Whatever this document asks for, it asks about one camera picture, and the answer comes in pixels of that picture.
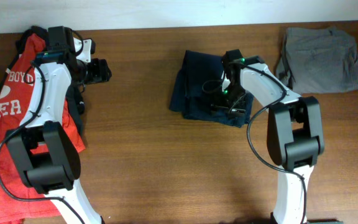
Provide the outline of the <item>dark teal shorts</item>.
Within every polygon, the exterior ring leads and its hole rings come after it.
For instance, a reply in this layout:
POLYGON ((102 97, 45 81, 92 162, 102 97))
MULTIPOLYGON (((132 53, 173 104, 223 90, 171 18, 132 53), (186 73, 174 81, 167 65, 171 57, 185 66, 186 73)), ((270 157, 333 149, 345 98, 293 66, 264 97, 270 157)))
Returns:
POLYGON ((236 108, 245 110, 244 115, 212 110, 214 101, 209 92, 219 86, 222 74, 220 56, 187 50, 175 80, 169 110, 180 112, 185 119, 212 121, 238 128, 247 124, 254 100, 250 93, 236 105, 236 108))

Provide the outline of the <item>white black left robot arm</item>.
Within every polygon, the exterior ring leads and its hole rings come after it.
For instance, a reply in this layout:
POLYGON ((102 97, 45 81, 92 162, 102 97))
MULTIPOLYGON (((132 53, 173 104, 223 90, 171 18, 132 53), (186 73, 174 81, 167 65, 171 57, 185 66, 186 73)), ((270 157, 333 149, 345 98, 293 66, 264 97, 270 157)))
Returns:
POLYGON ((22 183, 50 200, 67 223, 103 223, 80 183, 79 153, 63 129, 63 107, 70 86, 109 81, 105 59, 92 58, 96 44, 77 31, 50 27, 46 49, 37 53, 29 108, 16 129, 6 133, 7 146, 22 183))

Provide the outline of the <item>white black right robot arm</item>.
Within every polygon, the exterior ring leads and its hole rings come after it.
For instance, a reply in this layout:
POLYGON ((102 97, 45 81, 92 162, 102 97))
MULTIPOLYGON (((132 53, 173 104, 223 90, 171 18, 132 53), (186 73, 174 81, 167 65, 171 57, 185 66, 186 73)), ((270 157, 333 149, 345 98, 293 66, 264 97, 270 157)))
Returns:
POLYGON ((240 50, 230 50, 223 55, 222 65, 219 98, 212 108, 223 110, 230 117, 243 115, 246 111, 239 105, 248 93, 262 105, 249 120, 246 138, 256 158, 278 173, 277 199, 270 222, 307 223, 308 182, 324 151, 318 100, 289 89, 257 55, 245 58, 240 50), (268 113, 270 162, 259 155, 251 140, 252 123, 263 112, 268 113))

